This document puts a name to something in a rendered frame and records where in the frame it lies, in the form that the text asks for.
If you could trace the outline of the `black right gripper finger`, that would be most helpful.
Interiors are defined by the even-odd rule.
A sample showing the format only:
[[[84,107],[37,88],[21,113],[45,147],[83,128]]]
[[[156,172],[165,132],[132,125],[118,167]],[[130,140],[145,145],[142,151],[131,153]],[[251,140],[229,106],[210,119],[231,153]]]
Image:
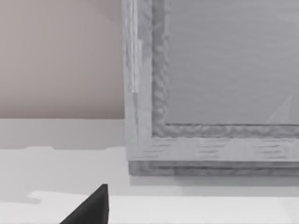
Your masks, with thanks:
[[[108,224],[108,184],[100,185],[59,224]]]

